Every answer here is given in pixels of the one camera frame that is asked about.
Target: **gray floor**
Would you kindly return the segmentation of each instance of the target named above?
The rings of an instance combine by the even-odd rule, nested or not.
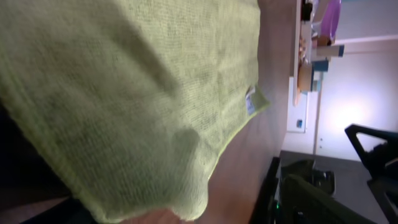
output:
[[[334,198],[356,213],[380,224],[388,223],[366,182],[371,178],[360,162],[313,156],[296,152],[280,152],[281,165],[286,166],[301,159],[315,159],[315,168],[335,173]]]

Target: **green towel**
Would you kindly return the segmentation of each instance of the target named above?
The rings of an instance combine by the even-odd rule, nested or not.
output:
[[[0,97],[98,222],[207,205],[233,136],[267,105],[257,0],[2,0]]]

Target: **towel tag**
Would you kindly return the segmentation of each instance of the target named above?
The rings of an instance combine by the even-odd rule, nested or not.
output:
[[[256,108],[254,107],[253,103],[251,102],[251,96],[253,93],[256,92],[256,89],[254,87],[251,87],[246,94],[246,109],[248,110],[248,114],[252,115],[255,111]]]

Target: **towel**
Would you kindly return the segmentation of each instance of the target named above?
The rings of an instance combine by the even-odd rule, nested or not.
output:
[[[256,0],[2,0],[0,98],[97,222],[198,218],[268,104]]]

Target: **purple object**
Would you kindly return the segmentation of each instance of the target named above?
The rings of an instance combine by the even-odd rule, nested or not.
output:
[[[336,30],[338,19],[340,18],[341,0],[330,0],[328,8],[323,16],[321,23],[321,35],[330,37],[334,40],[336,37]]]

